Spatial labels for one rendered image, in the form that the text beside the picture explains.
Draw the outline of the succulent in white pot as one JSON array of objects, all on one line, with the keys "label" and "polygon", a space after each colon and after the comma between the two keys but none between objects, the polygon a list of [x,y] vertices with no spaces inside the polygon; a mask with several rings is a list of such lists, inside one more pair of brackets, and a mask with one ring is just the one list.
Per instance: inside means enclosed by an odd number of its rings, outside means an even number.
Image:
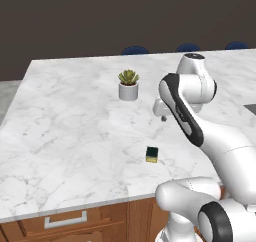
[{"label": "succulent in white pot", "polygon": [[124,70],[118,75],[119,98],[123,101],[135,101],[138,98],[139,75],[133,70]]}]

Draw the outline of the green and yellow sponge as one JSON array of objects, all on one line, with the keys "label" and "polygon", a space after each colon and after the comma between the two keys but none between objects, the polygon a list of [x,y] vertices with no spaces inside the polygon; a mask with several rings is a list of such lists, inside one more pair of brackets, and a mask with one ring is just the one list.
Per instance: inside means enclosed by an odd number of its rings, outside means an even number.
[{"label": "green and yellow sponge", "polygon": [[146,161],[151,163],[156,163],[157,160],[158,160],[158,148],[148,146],[146,150]]}]

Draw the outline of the wooden drawer front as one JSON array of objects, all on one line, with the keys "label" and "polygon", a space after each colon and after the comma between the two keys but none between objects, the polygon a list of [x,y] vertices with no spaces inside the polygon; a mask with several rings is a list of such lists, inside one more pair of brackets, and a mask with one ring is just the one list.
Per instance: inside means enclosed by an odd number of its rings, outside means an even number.
[{"label": "wooden drawer front", "polygon": [[127,242],[127,204],[100,206],[0,224],[0,242],[55,242],[97,235],[100,242]]}]

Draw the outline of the wooden cabinet door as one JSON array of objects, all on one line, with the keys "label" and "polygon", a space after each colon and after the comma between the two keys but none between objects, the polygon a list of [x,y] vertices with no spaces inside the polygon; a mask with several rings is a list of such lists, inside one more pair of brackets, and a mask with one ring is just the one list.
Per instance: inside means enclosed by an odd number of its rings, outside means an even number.
[{"label": "wooden cabinet door", "polygon": [[168,212],[157,205],[154,198],[128,202],[127,242],[155,242],[168,221]]}]

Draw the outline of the blue stool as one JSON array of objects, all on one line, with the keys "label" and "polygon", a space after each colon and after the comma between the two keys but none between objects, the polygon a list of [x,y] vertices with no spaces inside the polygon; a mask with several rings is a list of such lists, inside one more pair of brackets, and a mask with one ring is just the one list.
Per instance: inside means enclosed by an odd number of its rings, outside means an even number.
[{"label": "blue stool", "polygon": [[177,52],[195,52],[199,51],[200,47],[193,43],[184,43],[177,47]]},{"label": "blue stool", "polygon": [[248,48],[248,44],[245,42],[241,42],[241,41],[230,42],[225,47],[226,50],[241,50],[241,49],[247,49],[247,48]]},{"label": "blue stool", "polygon": [[148,54],[149,51],[143,46],[129,46],[122,51],[122,55]]}]

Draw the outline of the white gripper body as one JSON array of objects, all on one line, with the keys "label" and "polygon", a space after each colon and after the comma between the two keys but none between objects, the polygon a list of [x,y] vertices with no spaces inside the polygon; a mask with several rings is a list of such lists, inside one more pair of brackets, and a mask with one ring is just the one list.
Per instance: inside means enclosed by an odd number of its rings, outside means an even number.
[{"label": "white gripper body", "polygon": [[153,105],[153,113],[157,117],[167,117],[172,115],[172,112],[161,98],[157,98],[155,100]]}]

